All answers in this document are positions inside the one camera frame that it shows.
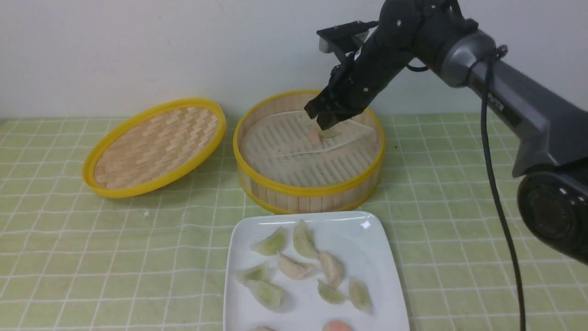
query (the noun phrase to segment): green checkered tablecloth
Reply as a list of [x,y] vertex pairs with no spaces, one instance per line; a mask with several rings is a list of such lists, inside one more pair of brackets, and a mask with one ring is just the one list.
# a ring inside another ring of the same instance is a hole
[[[520,221],[517,139],[491,117],[493,161],[515,236],[530,331],[588,325],[588,267]],[[82,182],[90,149],[121,119],[0,121],[0,331],[222,330],[230,234],[267,214],[240,189],[229,131],[179,181],[104,200]],[[515,330],[510,257],[477,114],[384,116],[383,180],[361,209],[382,221],[412,330]]]

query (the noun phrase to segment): yellow rim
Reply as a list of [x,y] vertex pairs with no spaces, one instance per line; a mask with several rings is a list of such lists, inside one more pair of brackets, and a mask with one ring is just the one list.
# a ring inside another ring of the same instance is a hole
[[[241,155],[241,152],[239,151],[239,144],[238,144],[239,130],[241,129],[241,126],[243,125],[244,120],[249,115],[251,115],[252,112],[254,112],[262,104],[265,104],[269,101],[273,101],[275,99],[285,97],[287,95],[307,94],[307,93],[319,94],[320,91],[318,91],[318,90],[297,90],[297,91],[290,91],[290,92],[285,92],[285,93],[274,95],[270,98],[267,98],[267,99],[257,103],[255,106],[253,106],[253,108],[251,108],[245,114],[245,116],[243,116],[241,118],[241,120],[237,124],[237,127],[235,128],[235,133],[233,135],[233,153],[235,154],[237,164],[243,170],[243,172],[245,174],[247,174],[247,176],[249,176],[249,178],[251,178],[256,183],[258,183],[266,188],[269,188],[273,191],[283,193],[283,194],[288,194],[291,196],[296,196],[296,197],[328,196],[328,195],[332,195],[332,194],[339,194],[339,193],[344,192],[350,188],[356,187],[361,182],[366,180],[366,178],[370,177],[375,171],[378,170],[380,164],[382,163],[382,158],[384,156],[384,150],[386,147],[386,140],[385,139],[382,139],[382,143],[380,145],[380,150],[377,152],[375,162],[372,165],[370,165],[370,167],[366,171],[364,171],[362,174],[360,174],[357,177],[351,178],[348,181],[344,181],[342,183],[331,185],[331,186],[323,186],[323,187],[297,187],[297,186],[290,186],[290,185],[278,183],[277,181],[270,180],[270,179],[262,176],[258,172],[256,172],[252,167],[250,167],[247,164],[247,162],[245,162],[245,159]],[[365,109],[365,112],[367,112],[367,114],[375,120],[378,133],[380,134],[381,137],[384,137],[385,136],[384,135],[384,128],[382,127],[382,124],[378,120],[377,116],[369,108]]]
[[[157,179],[154,179],[148,183],[144,183],[141,185],[137,185],[134,187],[129,188],[121,188],[118,190],[109,190],[100,186],[96,180],[94,179],[94,169],[96,167],[96,163],[100,159],[100,156],[106,151],[106,149],[120,136],[122,136],[125,132],[129,131],[131,128],[137,126],[138,124],[154,117],[159,114],[163,114],[168,111],[172,111],[178,108],[188,108],[188,107],[201,107],[206,108],[207,110],[213,112],[216,117],[218,118],[218,130],[216,134],[211,139],[210,143],[202,150],[200,154],[195,156],[193,159],[189,160],[188,162],[182,164],[176,170],[171,171],[170,173],[165,174]],[[181,99],[176,101],[167,102],[165,104],[161,104],[150,108],[139,115],[136,115],[125,121],[123,124],[116,127],[112,132],[110,132],[106,137],[104,137],[97,145],[92,149],[90,155],[86,158],[86,161],[83,164],[83,180],[86,182],[88,186],[98,195],[107,197],[107,198],[126,198],[132,196],[138,196],[140,194],[145,194],[147,192],[151,192],[170,184],[171,182],[185,176],[190,171],[194,170],[197,166],[199,166],[202,162],[204,162],[214,150],[218,147],[221,143],[223,137],[225,136],[226,132],[226,118],[225,115],[219,105],[214,101],[201,99],[201,98],[193,98],[193,99]]]
[[[293,214],[293,212],[291,212],[291,211],[287,211],[287,210],[284,210],[284,209],[280,209],[280,208],[274,207],[274,206],[266,203],[265,201],[261,200],[260,198],[254,196],[253,193],[247,189],[247,186],[245,186],[245,183],[243,182],[243,178],[241,178],[241,176],[239,176],[239,181],[241,182],[241,186],[243,186],[243,190],[245,191],[245,194],[247,194],[247,196],[249,198],[251,198],[251,200],[253,200],[253,202],[255,202],[256,204],[258,204],[263,209],[265,209],[265,210],[267,210],[267,211],[269,211],[271,213],[274,213],[274,214],[282,214],[282,215],[284,215],[284,214]],[[370,188],[369,192],[365,196],[363,196],[361,199],[359,199],[358,201],[356,201],[356,202],[354,202],[354,203],[352,203],[352,204],[350,204],[348,206],[344,206],[342,208],[339,208],[339,209],[336,209],[336,210],[329,210],[329,211],[353,210],[353,209],[361,206],[376,191],[377,184],[378,184],[379,181],[380,181],[380,175],[378,175],[378,177],[377,177],[376,184],[372,188]]]

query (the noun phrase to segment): black cable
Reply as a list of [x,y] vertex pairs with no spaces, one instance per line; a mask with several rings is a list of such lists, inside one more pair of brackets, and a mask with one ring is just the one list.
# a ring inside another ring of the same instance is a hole
[[524,309],[524,294],[523,294],[523,280],[520,275],[519,259],[516,256],[515,244],[512,235],[510,234],[509,226],[506,223],[505,211],[502,209],[498,189],[496,188],[496,178],[494,177],[494,170],[492,169],[492,159],[490,158],[490,143],[488,140],[487,129],[487,108],[488,108],[488,94],[490,93],[490,83],[493,79],[494,63],[498,60],[500,51],[497,49],[492,53],[488,59],[488,66],[486,68],[486,77],[484,80],[484,90],[482,92],[482,114],[480,117],[480,126],[482,128],[482,146],[484,148],[484,158],[486,159],[486,171],[488,172],[488,181],[490,182],[490,189],[494,197],[494,204],[500,219],[500,225],[505,233],[506,244],[509,246],[510,258],[512,259],[514,269],[514,279],[516,282],[516,289],[519,296],[519,314],[520,314],[520,330],[526,331],[526,314]]
[[407,64],[406,68],[408,68],[408,70],[414,71],[414,72],[424,72],[424,71],[429,70],[429,68],[427,68],[427,67],[413,67],[410,64]]

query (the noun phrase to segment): bamboo steamer lid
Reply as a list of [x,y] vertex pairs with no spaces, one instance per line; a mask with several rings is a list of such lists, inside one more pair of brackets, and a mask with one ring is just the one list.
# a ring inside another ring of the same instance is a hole
[[137,196],[161,188],[205,161],[221,143],[225,116],[206,99],[172,101],[109,133],[92,150],[83,178],[96,194]]

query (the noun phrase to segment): bamboo steamer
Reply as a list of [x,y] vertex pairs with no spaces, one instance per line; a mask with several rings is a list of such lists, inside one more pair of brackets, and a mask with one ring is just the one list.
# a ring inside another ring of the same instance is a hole
[[[235,130],[233,152],[241,185],[255,203],[273,213],[352,210],[379,183],[386,139],[370,109],[338,124],[356,128],[336,126],[346,134],[324,140],[339,141],[340,147],[322,141],[327,146],[320,153],[294,153],[310,144],[307,124],[314,122],[303,108],[318,93],[291,91],[263,100]],[[292,150],[291,155],[285,150]]]

